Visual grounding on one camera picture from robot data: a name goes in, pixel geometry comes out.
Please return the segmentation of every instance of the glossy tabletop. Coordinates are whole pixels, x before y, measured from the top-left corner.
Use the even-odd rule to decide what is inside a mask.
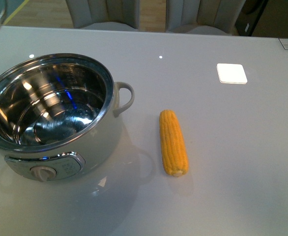
[[[0,156],[0,236],[288,235],[288,50],[278,39],[0,29],[0,74],[52,53],[100,61],[135,101],[118,146],[91,173],[41,183]],[[248,83],[222,84],[218,63],[241,64]],[[164,109],[185,138],[190,170],[180,178],[162,167]]]

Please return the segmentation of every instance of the yellow corn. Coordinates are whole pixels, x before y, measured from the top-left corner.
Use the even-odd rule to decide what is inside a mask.
[[[189,160],[174,111],[163,110],[159,116],[163,166],[168,175],[179,177],[189,170]]]

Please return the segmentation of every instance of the gray chair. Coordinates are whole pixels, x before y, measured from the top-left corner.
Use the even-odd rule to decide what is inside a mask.
[[[246,0],[167,0],[166,32],[229,35]]]
[[[138,31],[140,0],[66,0],[76,29]]]

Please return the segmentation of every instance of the pot handle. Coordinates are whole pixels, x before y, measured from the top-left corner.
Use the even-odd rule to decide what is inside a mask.
[[[118,90],[120,89],[128,89],[131,92],[131,98],[130,100],[117,108],[114,108],[113,113],[114,113],[114,117],[118,117],[122,112],[124,112],[126,109],[128,109],[129,107],[131,107],[131,105],[134,102],[134,90],[131,87],[131,85],[125,83],[125,82],[115,82],[115,85],[117,86]]]

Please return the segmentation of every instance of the cooking pot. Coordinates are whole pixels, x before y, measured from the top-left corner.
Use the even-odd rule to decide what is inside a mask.
[[[120,106],[119,90],[130,100]],[[0,154],[18,174],[39,181],[85,173],[117,145],[119,114],[132,87],[100,62],[78,54],[25,61],[0,75]]]

